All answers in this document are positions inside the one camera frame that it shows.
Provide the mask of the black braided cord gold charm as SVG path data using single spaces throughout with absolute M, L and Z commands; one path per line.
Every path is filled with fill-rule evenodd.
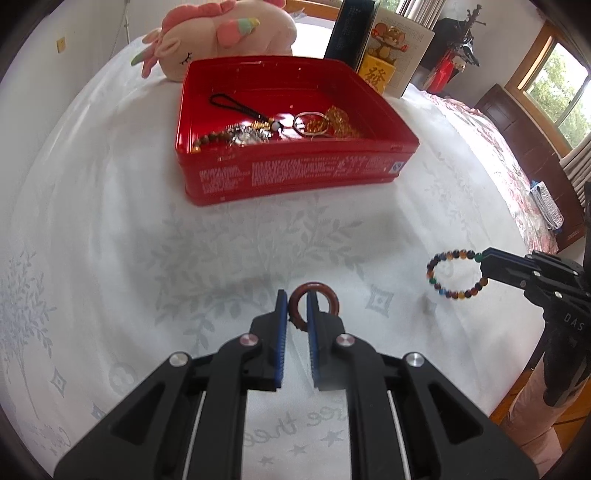
M 233 99 L 232 97 L 226 94 L 212 94 L 211 97 L 209 97 L 208 101 L 209 103 L 211 103 L 211 105 L 214 105 L 215 107 L 236 111 L 245 114 L 246 116 L 249 116 L 249 118 L 252 118 L 252 120 L 256 120 L 259 123 L 266 123 L 268 126 L 270 126 L 270 131 L 272 131 L 273 133 L 281 133 L 284 129 L 283 124 L 281 124 L 279 120 L 271 119 L 270 117 L 267 117 L 265 114 L 254 110 L 252 107 L 238 102 L 237 100 Z

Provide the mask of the open book with mouse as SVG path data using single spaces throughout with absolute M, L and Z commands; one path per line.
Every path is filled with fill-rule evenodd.
M 324 57 L 353 68 L 378 93 L 399 98 L 434 36 L 381 1 L 343 1 Z

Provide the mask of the dark wooden headboard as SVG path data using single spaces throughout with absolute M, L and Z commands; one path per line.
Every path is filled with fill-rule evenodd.
M 585 234 L 584 211 L 560 157 L 531 116 L 504 87 L 495 84 L 478 101 L 476 108 L 500 131 L 529 180 L 543 181 L 564 217 L 557 235 L 560 251 Z

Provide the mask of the coat rack with clothes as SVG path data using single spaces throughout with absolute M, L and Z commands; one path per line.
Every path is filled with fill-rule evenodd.
M 474 53 L 472 27 L 479 23 L 482 5 L 467 10 L 467 18 L 458 20 L 445 17 L 434 27 L 435 37 L 424 59 L 432 66 L 423 89 L 433 95 L 442 94 L 448 83 L 468 65 L 480 66 Z

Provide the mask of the pink unicorn plush toy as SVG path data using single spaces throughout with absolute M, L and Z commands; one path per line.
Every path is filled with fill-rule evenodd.
M 290 55 L 297 40 L 294 18 L 284 1 L 212 1 L 171 9 L 142 39 L 131 60 L 149 77 L 158 65 L 173 82 L 184 80 L 197 60 L 257 55 Z

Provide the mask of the wooden window frame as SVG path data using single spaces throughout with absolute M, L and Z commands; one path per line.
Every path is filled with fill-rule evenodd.
M 561 156 L 590 133 L 590 68 L 546 22 L 505 89 Z

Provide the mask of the silver wristwatch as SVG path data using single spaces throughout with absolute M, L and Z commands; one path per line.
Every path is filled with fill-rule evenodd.
M 252 122 L 228 126 L 224 130 L 228 143 L 232 146 L 249 146 L 269 142 L 274 131 L 269 123 Z

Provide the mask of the wall shower fixture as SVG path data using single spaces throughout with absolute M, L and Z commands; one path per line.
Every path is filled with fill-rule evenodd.
M 129 23 L 130 4 L 130 0 L 124 1 L 124 6 L 120 17 L 119 25 L 117 27 L 115 39 L 110 51 L 110 58 L 113 58 L 118 51 L 120 51 L 122 48 L 124 48 L 131 42 Z

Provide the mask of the thin silver bangle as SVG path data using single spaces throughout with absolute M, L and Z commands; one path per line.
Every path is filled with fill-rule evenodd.
M 332 123 L 322 112 L 307 111 L 294 116 L 291 128 L 301 137 L 314 139 L 331 136 Z

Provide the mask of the red tin box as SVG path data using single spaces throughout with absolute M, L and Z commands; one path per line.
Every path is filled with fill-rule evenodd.
M 266 143 L 232 146 L 224 130 L 257 122 L 215 107 L 223 93 L 283 124 Z M 331 136 L 304 138 L 301 112 L 322 112 Z M 388 102 L 344 63 L 288 56 L 193 62 L 182 84 L 175 149 L 197 205 L 396 179 L 419 139 Z

